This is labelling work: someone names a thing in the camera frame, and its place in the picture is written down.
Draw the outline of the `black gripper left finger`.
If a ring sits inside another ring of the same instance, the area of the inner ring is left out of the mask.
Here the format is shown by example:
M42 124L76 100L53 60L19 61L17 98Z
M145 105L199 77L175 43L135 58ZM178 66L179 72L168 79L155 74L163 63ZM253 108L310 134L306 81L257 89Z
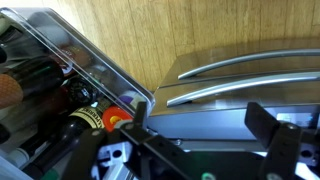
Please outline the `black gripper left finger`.
M112 132L87 129L79 139L63 180L115 180L116 166L127 168L139 180L186 180L187 154L162 136L141 127L146 104L139 103L132 122Z

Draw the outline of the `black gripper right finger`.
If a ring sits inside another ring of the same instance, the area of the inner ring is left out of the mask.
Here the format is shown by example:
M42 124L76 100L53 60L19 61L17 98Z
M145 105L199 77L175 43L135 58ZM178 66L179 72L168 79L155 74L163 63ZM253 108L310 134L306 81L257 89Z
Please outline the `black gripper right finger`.
M256 102L247 104L246 127L267 149L259 168L258 180L298 180L295 173L298 162L304 163L320 176L319 130L304 130L300 126L281 122Z

